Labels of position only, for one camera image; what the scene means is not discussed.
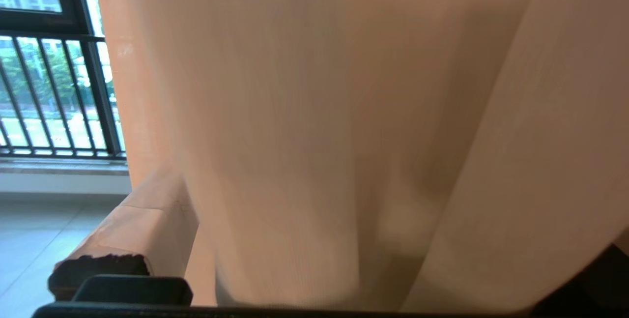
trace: tree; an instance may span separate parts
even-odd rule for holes
[[[27,72],[33,83],[33,89],[36,96],[31,97],[31,92],[25,79],[24,71],[20,65],[20,60],[14,49],[2,49],[0,51],[0,58],[2,59],[2,65],[8,83],[20,105],[33,105],[32,98],[38,98],[38,101],[42,105],[42,109],[46,111],[46,114],[58,118],[57,104],[55,96],[53,94],[52,85],[49,81],[43,58],[40,54],[39,47],[36,43],[22,43],[20,44],[22,54],[24,55],[25,63],[27,65]],[[72,83],[72,75],[70,74],[69,66],[63,49],[49,49],[46,51],[46,56],[49,60],[50,70],[57,87],[57,92],[61,103],[66,112],[74,112],[77,106],[77,97]],[[79,83],[79,91],[82,96],[91,93],[89,87]],[[0,103],[9,103],[9,98],[6,93],[0,94]]]

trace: window frame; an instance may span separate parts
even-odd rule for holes
[[[61,12],[0,7],[0,29],[35,33],[92,34],[85,0],[59,0]]]

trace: tile floor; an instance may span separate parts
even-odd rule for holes
[[[116,203],[0,202],[0,318],[53,302],[47,280]]]

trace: balcony railing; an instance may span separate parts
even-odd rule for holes
[[[124,159],[103,37],[0,31],[0,156]]]

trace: white curtain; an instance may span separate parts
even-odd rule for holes
[[[624,0],[100,1],[236,302],[517,312],[629,224]]]

